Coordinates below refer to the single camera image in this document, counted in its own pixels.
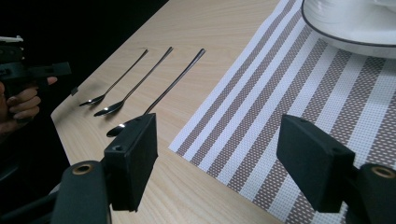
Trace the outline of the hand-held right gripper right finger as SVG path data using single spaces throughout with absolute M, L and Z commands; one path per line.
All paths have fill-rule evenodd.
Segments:
M 292 115 L 281 119 L 276 156 L 314 210 L 337 213 L 355 153 L 313 123 Z

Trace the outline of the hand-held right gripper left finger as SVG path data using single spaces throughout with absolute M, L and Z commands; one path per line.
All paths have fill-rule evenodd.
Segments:
M 115 211 L 136 211 L 158 158 L 156 114 L 124 124 L 105 149 L 107 191 Z

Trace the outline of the long black metal spoon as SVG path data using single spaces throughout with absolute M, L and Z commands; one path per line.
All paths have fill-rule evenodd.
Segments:
M 205 54 L 205 49 L 200 49 L 195 57 L 191 60 L 191 62 L 186 66 L 186 68 L 177 76 L 177 78 L 157 97 L 156 100 L 146 109 L 143 113 L 143 116 L 149 114 L 151 110 L 161 101 L 161 99 L 172 90 L 176 84 L 193 68 L 193 66 L 202 58 Z M 117 136 L 132 120 L 125 121 L 116 127 L 112 128 L 106 133 L 107 137 L 115 137 Z

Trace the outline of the striped woven placemat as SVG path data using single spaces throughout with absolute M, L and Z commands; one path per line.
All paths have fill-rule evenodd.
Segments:
M 396 169 L 396 60 L 337 49 L 302 17 L 304 0 L 280 0 L 170 148 L 284 224 L 346 224 L 347 207 L 312 208 L 277 158 L 307 158 L 305 119 L 366 162 Z

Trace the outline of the medium black metal spoon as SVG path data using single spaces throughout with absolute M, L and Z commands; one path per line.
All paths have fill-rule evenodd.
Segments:
M 109 114 L 115 113 L 118 110 L 120 110 L 123 106 L 124 103 L 127 101 L 127 99 L 142 85 L 142 83 L 156 70 L 156 68 L 169 56 L 169 54 L 173 51 L 173 47 L 169 47 L 167 51 L 164 53 L 164 55 L 161 57 L 161 59 L 156 62 L 149 70 L 148 72 L 141 78 L 141 80 L 136 83 L 123 97 L 122 100 L 119 102 L 116 102 L 113 105 L 107 106 L 103 108 L 102 110 L 96 112 L 94 114 L 95 117 L 102 117 L 102 116 L 107 116 Z

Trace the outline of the white plate with dark rim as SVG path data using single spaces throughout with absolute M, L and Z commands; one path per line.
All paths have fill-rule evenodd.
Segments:
M 330 45 L 396 60 L 396 0 L 303 0 L 301 12 Z

